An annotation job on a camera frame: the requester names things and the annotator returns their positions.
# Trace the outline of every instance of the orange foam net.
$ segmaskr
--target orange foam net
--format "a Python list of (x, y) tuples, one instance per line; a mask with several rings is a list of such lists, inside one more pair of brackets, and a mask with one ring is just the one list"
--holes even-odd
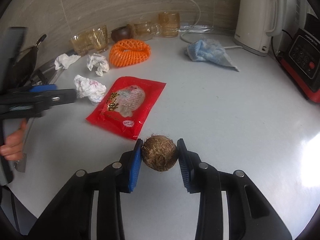
[(109, 61), (117, 67), (125, 67), (147, 60), (151, 55), (150, 46), (134, 39), (121, 40), (112, 46)]

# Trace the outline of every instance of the rag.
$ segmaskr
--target rag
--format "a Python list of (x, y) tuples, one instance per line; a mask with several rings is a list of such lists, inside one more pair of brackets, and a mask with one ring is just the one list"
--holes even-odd
[(56, 66), (56, 70), (63, 67), (63, 69), (68, 69), (71, 64), (75, 63), (81, 56), (79, 55), (71, 55), (68, 56), (67, 54), (61, 54), (59, 57), (56, 58), (54, 64)]
[(76, 75), (74, 83), (77, 91), (77, 98), (88, 97), (93, 105), (101, 102), (106, 93), (106, 86), (96, 80)]
[(239, 72), (222, 45), (215, 40), (199, 40), (189, 44), (185, 51), (192, 61), (210, 61)]
[(93, 67), (97, 67), (96, 74), (98, 76), (102, 76), (104, 72), (108, 72), (110, 69), (107, 58), (103, 55), (94, 53), (93, 55), (89, 55), (87, 61), (87, 67), (90, 71), (92, 71)]

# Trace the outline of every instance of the gray countertop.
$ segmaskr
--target gray countertop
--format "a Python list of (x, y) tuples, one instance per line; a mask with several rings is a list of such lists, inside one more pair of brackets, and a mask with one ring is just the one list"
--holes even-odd
[[(224, 46), (233, 45), (231, 37), (215, 38)], [(188, 150), (217, 170), (245, 171), (296, 238), (319, 205), (319, 106), (306, 101), (269, 56), (229, 50), (238, 73), (190, 61), (183, 53), (186, 43), (179, 38), (148, 43), (152, 54), (141, 64), (111, 68), (98, 77), (82, 57), (56, 84), (59, 89), (73, 88), (77, 74), (107, 89), (121, 76), (167, 83), (140, 138), (183, 138)], [(75, 171), (102, 170), (133, 149), (135, 141), (85, 120), (94, 108), (83, 98), (34, 120), (24, 149), (26, 172), (15, 172), (9, 187), (36, 217)], [(143, 164), (137, 187), (121, 194), (121, 201), (126, 239), (194, 239), (199, 194), (187, 193), (178, 163), (166, 172)]]

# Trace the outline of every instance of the electric kettle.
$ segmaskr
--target electric kettle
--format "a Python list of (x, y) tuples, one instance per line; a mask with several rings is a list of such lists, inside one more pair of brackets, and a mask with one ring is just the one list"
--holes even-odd
[(234, 42), (266, 56), (272, 36), (283, 28), (284, 0), (241, 0)]

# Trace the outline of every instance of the brown fibrous ball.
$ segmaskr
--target brown fibrous ball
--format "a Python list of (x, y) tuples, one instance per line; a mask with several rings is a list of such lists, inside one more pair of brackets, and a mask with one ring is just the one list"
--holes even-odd
[(178, 159), (174, 142), (162, 135), (153, 135), (142, 146), (143, 162), (156, 171), (167, 171)]

